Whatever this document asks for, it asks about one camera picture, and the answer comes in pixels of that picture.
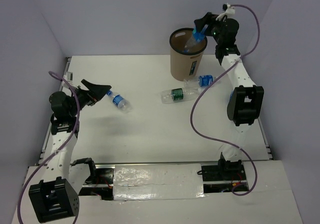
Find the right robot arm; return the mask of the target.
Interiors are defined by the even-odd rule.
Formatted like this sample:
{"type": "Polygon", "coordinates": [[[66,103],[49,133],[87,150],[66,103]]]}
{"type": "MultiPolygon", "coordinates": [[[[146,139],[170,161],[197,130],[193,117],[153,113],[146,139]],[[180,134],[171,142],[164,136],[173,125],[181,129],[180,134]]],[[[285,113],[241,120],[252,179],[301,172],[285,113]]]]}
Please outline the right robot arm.
{"type": "Polygon", "coordinates": [[[194,24],[196,30],[214,38],[215,56],[227,71],[233,88],[226,108],[232,128],[230,141],[224,144],[217,167],[206,167],[201,173],[203,176],[218,174],[221,179],[230,180],[241,175],[241,149],[245,146],[247,131],[260,115],[264,89],[251,80],[243,65],[236,45],[239,23],[235,19],[207,12],[194,24]]]}

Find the crushed blue label bottle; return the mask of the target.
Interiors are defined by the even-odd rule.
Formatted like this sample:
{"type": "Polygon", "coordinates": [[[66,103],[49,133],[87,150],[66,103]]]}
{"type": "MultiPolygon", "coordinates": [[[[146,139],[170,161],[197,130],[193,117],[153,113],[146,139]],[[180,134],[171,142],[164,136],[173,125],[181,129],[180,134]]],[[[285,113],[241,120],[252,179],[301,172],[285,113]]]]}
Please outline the crushed blue label bottle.
{"type": "Polygon", "coordinates": [[[184,45],[183,54],[200,54],[202,53],[207,46],[207,37],[205,32],[208,28],[208,25],[205,24],[200,32],[196,28],[193,29],[190,38],[184,45]]]}

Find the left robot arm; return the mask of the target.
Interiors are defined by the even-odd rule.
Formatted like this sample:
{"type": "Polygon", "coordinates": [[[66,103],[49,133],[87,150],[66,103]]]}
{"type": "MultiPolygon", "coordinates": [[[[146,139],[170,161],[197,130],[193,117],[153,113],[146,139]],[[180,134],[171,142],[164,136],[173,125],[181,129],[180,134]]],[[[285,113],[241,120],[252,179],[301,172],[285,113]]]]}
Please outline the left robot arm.
{"type": "Polygon", "coordinates": [[[86,87],[70,86],[71,95],[63,91],[49,97],[51,116],[51,152],[44,174],[37,184],[30,186],[28,195],[40,223],[75,217],[79,214],[79,193],[83,184],[98,178],[95,162],[90,157],[72,160],[78,141],[79,113],[85,106],[99,102],[112,88],[83,79],[86,87]]]}

